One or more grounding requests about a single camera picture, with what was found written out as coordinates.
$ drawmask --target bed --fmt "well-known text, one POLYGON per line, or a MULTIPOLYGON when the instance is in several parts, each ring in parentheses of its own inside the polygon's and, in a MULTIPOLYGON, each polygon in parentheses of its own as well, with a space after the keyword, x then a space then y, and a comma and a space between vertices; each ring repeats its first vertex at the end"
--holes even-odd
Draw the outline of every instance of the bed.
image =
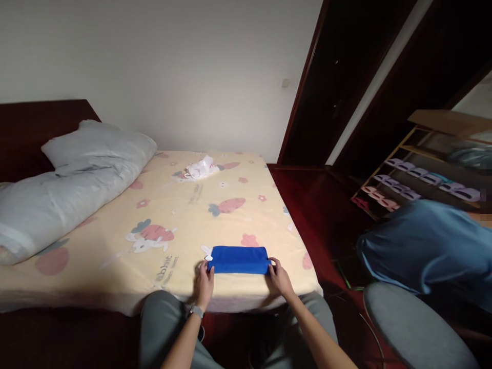
MULTIPOLYGON (((0 105, 0 182, 53 167, 40 147, 99 120, 86 100, 0 105)), ((309 254, 264 160, 242 152, 158 150, 129 188, 49 246, 0 267, 0 310, 79 306, 138 314, 163 289, 190 303, 196 267, 213 246, 265 247, 301 295, 322 294, 309 254), (219 171, 187 180, 206 154, 219 171)), ((263 275, 217 274, 212 312, 272 309, 284 301, 263 275)))

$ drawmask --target person's left hand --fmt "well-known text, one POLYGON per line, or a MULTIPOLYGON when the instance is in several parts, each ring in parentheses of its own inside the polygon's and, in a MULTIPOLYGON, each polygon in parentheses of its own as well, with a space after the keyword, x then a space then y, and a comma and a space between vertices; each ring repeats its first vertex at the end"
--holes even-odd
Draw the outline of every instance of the person's left hand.
POLYGON ((204 261, 200 265, 200 271, 198 274, 198 298, 196 300, 196 306, 205 312, 207 307, 209 306, 210 300, 212 299, 212 293, 214 292, 214 271, 215 267, 213 266, 210 269, 210 272, 207 273, 207 267, 209 262, 204 261))

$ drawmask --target gray pants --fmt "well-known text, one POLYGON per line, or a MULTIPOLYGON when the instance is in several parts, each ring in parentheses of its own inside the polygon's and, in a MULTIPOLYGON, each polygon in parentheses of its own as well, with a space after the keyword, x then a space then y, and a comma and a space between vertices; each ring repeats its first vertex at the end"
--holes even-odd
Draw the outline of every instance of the gray pants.
MULTIPOLYGON (((314 292, 301 296, 301 300, 326 332, 338 342, 332 312, 326 301, 314 292)), ((141 318, 139 357, 141 369, 160 368, 181 332, 187 316, 185 305, 166 291, 156 291, 147 297, 141 318)), ((267 337, 268 347, 272 347, 273 351, 263 368, 316 368, 316 363, 290 307, 276 318, 275 324, 271 336, 267 337)), ((191 368, 222 367, 197 340, 191 368)))

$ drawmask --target blue jacket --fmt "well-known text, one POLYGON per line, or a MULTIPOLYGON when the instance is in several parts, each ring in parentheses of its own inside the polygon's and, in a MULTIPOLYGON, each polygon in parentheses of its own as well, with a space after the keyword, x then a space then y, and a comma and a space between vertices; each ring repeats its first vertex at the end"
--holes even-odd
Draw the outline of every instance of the blue jacket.
POLYGON ((446 282, 492 313, 492 230, 459 209, 417 200, 357 241, 359 257, 377 279, 417 294, 446 282))

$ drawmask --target door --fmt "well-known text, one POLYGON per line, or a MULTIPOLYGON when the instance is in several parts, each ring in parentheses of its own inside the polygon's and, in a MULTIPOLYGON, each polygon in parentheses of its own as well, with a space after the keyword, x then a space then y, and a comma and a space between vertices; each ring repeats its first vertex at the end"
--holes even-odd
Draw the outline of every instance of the door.
POLYGON ((278 164, 325 164, 415 2, 325 0, 278 164))

